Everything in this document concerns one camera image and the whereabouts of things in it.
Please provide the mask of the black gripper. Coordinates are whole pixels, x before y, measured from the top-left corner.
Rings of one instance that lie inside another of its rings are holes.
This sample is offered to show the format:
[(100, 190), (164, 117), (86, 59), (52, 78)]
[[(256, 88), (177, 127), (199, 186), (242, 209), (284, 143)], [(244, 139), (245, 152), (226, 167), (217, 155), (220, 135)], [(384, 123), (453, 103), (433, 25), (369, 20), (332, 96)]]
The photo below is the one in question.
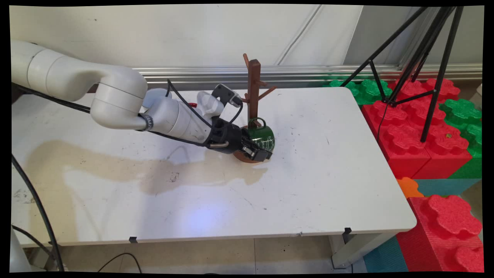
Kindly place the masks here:
[(267, 136), (255, 133), (245, 133), (238, 125), (230, 124), (222, 118), (212, 118), (213, 129), (208, 137), (208, 144), (225, 144), (223, 147), (208, 147), (219, 153), (232, 154), (242, 152), (249, 161), (263, 162), (269, 160), (273, 153), (267, 150)]

